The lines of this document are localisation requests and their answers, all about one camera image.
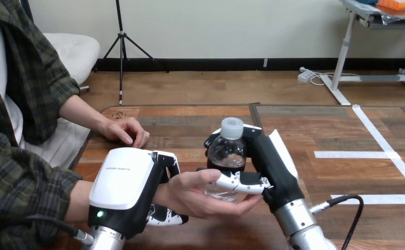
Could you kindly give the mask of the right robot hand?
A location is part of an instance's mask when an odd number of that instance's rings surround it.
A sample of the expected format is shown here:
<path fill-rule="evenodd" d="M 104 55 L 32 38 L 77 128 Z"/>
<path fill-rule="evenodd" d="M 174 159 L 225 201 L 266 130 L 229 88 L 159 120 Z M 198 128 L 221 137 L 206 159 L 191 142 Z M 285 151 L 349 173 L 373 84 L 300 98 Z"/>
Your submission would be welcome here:
<path fill-rule="evenodd" d="M 221 176 L 206 186 L 210 194 L 262 195 L 273 214 L 305 197 L 294 162 L 277 131 L 265 135 L 262 128 L 245 124 L 236 140 L 240 143 L 239 158 L 250 158 L 255 171 L 224 165 L 232 158 L 233 146 L 225 130 L 219 128 L 205 141 L 207 167 L 221 171 Z"/>

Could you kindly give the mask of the person's hand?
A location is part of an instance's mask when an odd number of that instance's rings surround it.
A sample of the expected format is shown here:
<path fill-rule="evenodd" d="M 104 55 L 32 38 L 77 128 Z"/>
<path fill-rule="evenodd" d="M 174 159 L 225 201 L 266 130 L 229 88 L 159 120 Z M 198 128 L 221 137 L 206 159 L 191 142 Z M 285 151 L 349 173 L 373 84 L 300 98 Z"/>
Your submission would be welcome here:
<path fill-rule="evenodd" d="M 232 203 L 206 195 L 200 189 L 220 176 L 216 169 L 178 174 L 158 186 L 153 203 L 194 218 L 228 220 L 240 218 L 262 200 L 260 195 L 247 195 L 241 202 Z"/>
<path fill-rule="evenodd" d="M 150 137 L 149 132 L 133 117 L 121 120 L 103 118 L 96 123 L 93 130 L 110 141 L 121 141 L 135 148 L 142 148 Z"/>

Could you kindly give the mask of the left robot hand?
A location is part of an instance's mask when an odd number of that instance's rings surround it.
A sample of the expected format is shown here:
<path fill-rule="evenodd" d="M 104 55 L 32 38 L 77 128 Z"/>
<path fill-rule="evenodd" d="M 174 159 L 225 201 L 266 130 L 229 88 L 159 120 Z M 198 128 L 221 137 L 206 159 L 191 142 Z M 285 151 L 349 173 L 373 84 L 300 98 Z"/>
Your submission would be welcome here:
<path fill-rule="evenodd" d="M 89 194 L 88 225 L 129 240 L 147 225 L 187 223 L 188 216 L 153 202 L 158 186 L 178 174 L 173 153 L 131 147 L 110 150 Z"/>

